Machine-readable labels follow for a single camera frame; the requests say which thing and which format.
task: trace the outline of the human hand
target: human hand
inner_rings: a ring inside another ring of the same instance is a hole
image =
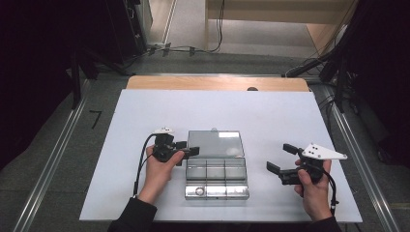
[[[163,191],[166,183],[171,180],[172,168],[184,157],[184,152],[177,152],[168,162],[160,162],[153,154],[154,146],[146,149],[147,168],[145,184],[138,195],[138,199],[150,204],[154,204]]]
[[[295,164],[300,165],[301,161],[298,159]],[[323,168],[328,173],[330,173],[331,165],[332,162],[330,160],[323,161]],[[311,220],[315,222],[331,217],[332,214],[328,201],[328,177],[323,175],[320,181],[314,185],[309,174],[304,169],[300,169],[298,175],[302,184],[295,186],[295,191],[304,198],[304,208]]]

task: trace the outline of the transparent lid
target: transparent lid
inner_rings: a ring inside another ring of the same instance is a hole
[[[199,147],[200,158],[237,158],[243,157],[241,135],[237,130],[190,130],[189,147]]]

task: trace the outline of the black curtain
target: black curtain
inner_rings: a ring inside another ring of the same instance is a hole
[[[0,169],[30,145],[73,85],[49,1],[0,2]]]
[[[407,1],[369,1],[372,8],[349,42],[354,89],[389,132],[380,149],[410,167],[410,29]]]

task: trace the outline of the white tabletop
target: white tabletop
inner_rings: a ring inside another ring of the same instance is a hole
[[[282,169],[296,167],[297,157],[282,151],[283,143],[306,148],[314,142],[333,149],[314,95],[197,90],[123,90],[81,220],[112,220],[121,215],[132,196],[143,143],[150,133],[164,126],[175,130],[174,141],[187,140],[189,131],[239,131],[247,159],[250,197],[244,201],[187,201],[183,163],[173,169],[172,180],[156,203],[156,221],[310,221],[302,198],[292,186],[283,186],[278,176],[266,170],[266,161]],[[339,161],[333,161],[331,175],[340,202],[337,221],[361,222]]]

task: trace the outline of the metal rail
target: metal rail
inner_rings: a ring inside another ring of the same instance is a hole
[[[63,157],[64,151],[69,143],[70,137],[73,133],[75,125],[78,121],[79,116],[81,115],[82,109],[84,108],[85,102],[88,97],[88,91],[90,89],[90,81],[86,79],[82,85],[82,96],[83,98],[79,102],[76,110],[72,110],[65,126],[63,127],[62,132],[52,150],[50,157],[43,169],[43,172],[37,181],[34,188],[31,190],[30,195],[27,198],[27,201],[24,204],[24,208],[21,212],[20,217],[15,225],[14,232],[19,231],[28,231],[31,223],[36,215],[36,212],[39,210],[40,205],[42,204],[45,193],[48,189],[48,186],[54,176],[55,170],[58,167],[60,159]]]
[[[323,93],[325,96],[330,96],[332,94],[331,91],[332,90],[330,90],[329,87],[326,87],[324,88]],[[384,230],[395,232],[400,231],[400,228],[395,221],[395,217],[392,214],[392,210],[390,209],[382,190],[377,184],[370,167],[367,165],[362,149],[360,148],[353,131],[350,129],[345,115],[341,114],[337,109],[333,109],[332,111]]]

